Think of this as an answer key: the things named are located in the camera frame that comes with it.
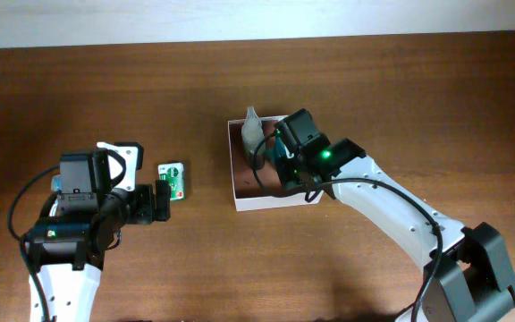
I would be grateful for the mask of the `green soap packet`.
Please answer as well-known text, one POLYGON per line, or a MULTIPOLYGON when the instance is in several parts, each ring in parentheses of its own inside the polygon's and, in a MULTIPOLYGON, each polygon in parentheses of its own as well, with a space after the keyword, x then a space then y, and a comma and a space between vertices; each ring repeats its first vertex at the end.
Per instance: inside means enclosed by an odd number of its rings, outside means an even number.
POLYGON ((167 181, 171 189, 170 201, 183 200, 185 198, 185 180, 183 163, 167 163, 157 166, 160 180, 167 181))

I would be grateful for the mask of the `teal mouthwash bottle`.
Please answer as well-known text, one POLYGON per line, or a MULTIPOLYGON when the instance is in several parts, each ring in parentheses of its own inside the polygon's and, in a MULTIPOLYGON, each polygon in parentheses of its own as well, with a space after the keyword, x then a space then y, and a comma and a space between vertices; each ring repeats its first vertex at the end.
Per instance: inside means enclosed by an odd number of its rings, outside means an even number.
POLYGON ((274 145, 271 148, 271 161, 274 166, 284 164, 288 159, 288 150, 280 137, 274 139, 274 145))

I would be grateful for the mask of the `clear bottle with purple liquid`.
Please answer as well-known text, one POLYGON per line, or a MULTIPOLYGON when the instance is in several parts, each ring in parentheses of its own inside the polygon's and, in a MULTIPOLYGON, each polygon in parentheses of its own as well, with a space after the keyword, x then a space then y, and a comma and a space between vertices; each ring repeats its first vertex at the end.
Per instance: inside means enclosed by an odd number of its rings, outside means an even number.
POLYGON ((254 165, 257 170, 262 169, 265 164, 266 144, 263 143, 260 148, 258 148, 258 144, 265 138, 265 135, 262 122, 253 106, 247 108, 246 118, 241 127, 241 137, 249 166, 254 165))

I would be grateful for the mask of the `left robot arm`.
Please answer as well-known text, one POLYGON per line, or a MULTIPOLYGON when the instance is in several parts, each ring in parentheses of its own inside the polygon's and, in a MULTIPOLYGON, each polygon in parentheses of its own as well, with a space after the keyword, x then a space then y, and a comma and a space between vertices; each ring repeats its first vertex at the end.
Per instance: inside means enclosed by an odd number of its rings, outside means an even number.
POLYGON ((62 155, 60 189, 20 238, 30 274, 30 320, 89 320, 105 254, 120 244, 122 228, 170 219, 168 182, 136 182, 142 158, 139 145, 62 155))

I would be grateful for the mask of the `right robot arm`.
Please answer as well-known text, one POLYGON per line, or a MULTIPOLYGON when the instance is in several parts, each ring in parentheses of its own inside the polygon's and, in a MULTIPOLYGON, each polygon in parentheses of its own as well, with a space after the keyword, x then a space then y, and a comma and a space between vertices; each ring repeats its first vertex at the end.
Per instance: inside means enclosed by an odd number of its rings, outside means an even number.
POLYGON ((301 109, 274 126, 274 164, 289 193, 320 192, 368 218, 423 275, 400 321, 498 321, 515 309, 515 271, 500 232, 471 228, 426 204, 349 139, 332 143, 301 109))

